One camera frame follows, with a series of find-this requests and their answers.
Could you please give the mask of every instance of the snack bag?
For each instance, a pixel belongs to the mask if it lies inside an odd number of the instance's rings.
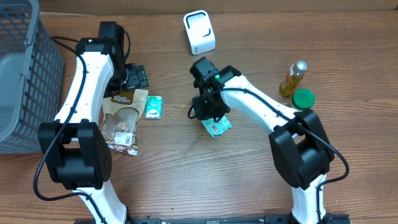
[[[145,110],[147,96],[147,90],[122,91],[103,100],[101,133],[109,148],[137,155],[136,124]]]

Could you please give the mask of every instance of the green round cap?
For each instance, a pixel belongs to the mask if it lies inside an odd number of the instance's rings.
[[[299,89],[292,96],[292,105],[298,110],[311,108],[315,103],[315,95],[308,89]]]

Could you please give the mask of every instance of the bottle cap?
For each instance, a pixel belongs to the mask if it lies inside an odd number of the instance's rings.
[[[307,69],[307,63],[304,61],[299,61],[296,63],[296,69],[298,72],[304,72]]]
[[[315,103],[315,95],[308,89],[297,90],[292,96],[292,105],[298,110],[311,108]]]

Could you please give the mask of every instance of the barcode label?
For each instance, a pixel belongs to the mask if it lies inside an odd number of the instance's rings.
[[[213,133],[217,133],[218,129],[216,128],[216,126],[214,124],[210,125],[211,130],[213,131]]]
[[[123,146],[130,146],[131,145],[131,139],[132,139],[132,133],[120,133],[117,132],[115,137],[114,137],[114,143],[115,144],[120,144]]]

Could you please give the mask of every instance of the cable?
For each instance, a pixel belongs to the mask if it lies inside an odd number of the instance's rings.
[[[63,130],[65,129],[65,127],[67,126],[68,122],[71,120],[73,114],[75,113],[77,104],[79,102],[81,93],[83,91],[83,87],[85,85],[86,75],[87,75],[86,62],[84,61],[83,57],[80,54],[78,54],[76,51],[74,51],[71,47],[69,47],[69,46],[57,41],[56,39],[68,40],[68,38],[67,37],[51,37],[51,40],[54,41],[55,43],[57,43],[58,45],[60,45],[62,47],[65,47],[66,49],[70,50],[71,52],[73,52],[80,59],[81,63],[83,64],[83,77],[81,79],[81,84],[80,84],[78,93],[76,95],[76,99],[73,102],[72,107],[70,108],[70,112],[69,112],[65,122],[61,125],[61,128],[58,130],[58,132],[56,133],[56,135],[52,139],[49,148],[44,153],[43,158],[40,160],[39,166],[36,169],[35,177],[33,179],[33,190],[34,190],[34,192],[35,192],[35,194],[36,194],[36,196],[38,198],[40,198],[42,200],[45,200],[45,201],[55,201],[55,200],[60,200],[60,199],[64,199],[64,198],[68,198],[68,197],[72,197],[72,196],[77,196],[77,195],[84,196],[84,197],[86,197],[86,200],[89,200],[91,202],[91,204],[93,205],[95,212],[97,213],[97,215],[101,219],[101,223],[107,224],[105,218],[102,216],[102,214],[101,214],[97,204],[95,203],[94,199],[88,193],[85,193],[85,192],[74,192],[74,193],[70,193],[70,194],[66,194],[66,195],[61,195],[61,196],[49,198],[49,197],[46,197],[46,196],[42,195],[39,192],[39,188],[37,186],[37,183],[39,181],[39,175],[40,175],[40,172],[41,172],[41,170],[43,168],[43,165],[44,165],[44,162],[45,162],[47,156],[50,154],[50,151],[52,150],[53,145],[55,144],[56,141],[59,140]]]
[[[290,118],[288,118],[282,112],[280,112],[279,110],[274,108],[272,105],[270,105],[265,99],[261,98],[261,96],[259,96],[258,94],[254,93],[254,92],[252,92],[252,91],[250,91],[248,89],[244,89],[244,88],[223,88],[223,89],[220,89],[220,90],[212,91],[208,95],[198,98],[195,102],[192,103],[191,107],[189,108],[189,110],[188,110],[188,118],[190,118],[190,119],[196,118],[196,115],[195,116],[190,116],[190,114],[191,114],[191,111],[192,111],[193,107],[195,106],[195,104],[197,104],[200,100],[203,100],[204,97],[209,97],[209,96],[218,94],[218,93],[220,93],[222,91],[243,91],[245,93],[249,93],[250,95],[256,97],[259,101],[264,103],[268,108],[270,108],[275,114],[277,114],[281,118],[283,118],[283,119],[285,119],[286,121],[289,121],[289,122],[292,121]],[[292,122],[292,124],[294,124],[294,126],[296,128],[301,129],[305,134],[317,139],[322,144],[324,144],[326,147],[328,147],[330,150],[332,150],[341,159],[341,161],[343,162],[343,164],[344,164],[344,166],[346,168],[345,173],[343,175],[341,175],[340,177],[323,181],[322,183],[318,184],[318,186],[317,186],[317,214],[318,214],[318,221],[321,222],[320,197],[319,197],[319,192],[321,190],[321,187],[324,186],[325,184],[337,182],[339,180],[343,180],[344,178],[346,178],[348,176],[348,174],[349,174],[349,166],[348,166],[347,160],[344,158],[344,156],[341,155],[340,152],[337,151],[337,149],[335,149],[329,143],[325,142],[323,139],[318,137],[316,134],[312,133],[307,128],[303,127],[301,124],[298,124],[296,122]]]
[[[130,41],[130,36],[129,36],[129,33],[128,33],[126,30],[124,30],[124,33],[126,34],[127,41],[129,42],[129,47],[127,48],[126,55],[124,56],[124,61],[126,62],[127,58],[128,58],[128,57],[129,57],[129,55],[130,55],[130,46],[131,46],[131,41]]]

